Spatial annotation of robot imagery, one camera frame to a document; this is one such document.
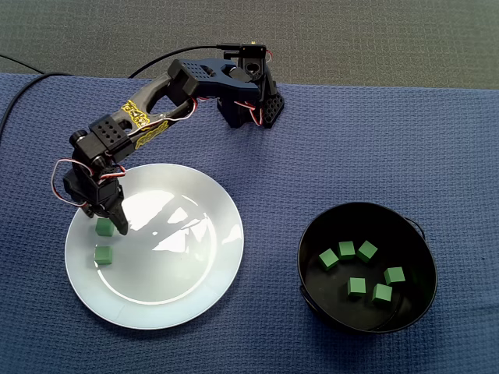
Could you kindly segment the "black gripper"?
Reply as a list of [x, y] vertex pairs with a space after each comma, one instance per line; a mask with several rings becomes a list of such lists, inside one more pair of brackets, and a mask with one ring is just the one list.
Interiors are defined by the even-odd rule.
[[74, 164], [63, 177], [65, 191], [88, 217], [111, 217], [119, 234], [127, 235], [128, 221], [122, 208], [122, 186], [117, 177], [97, 180], [81, 165]]

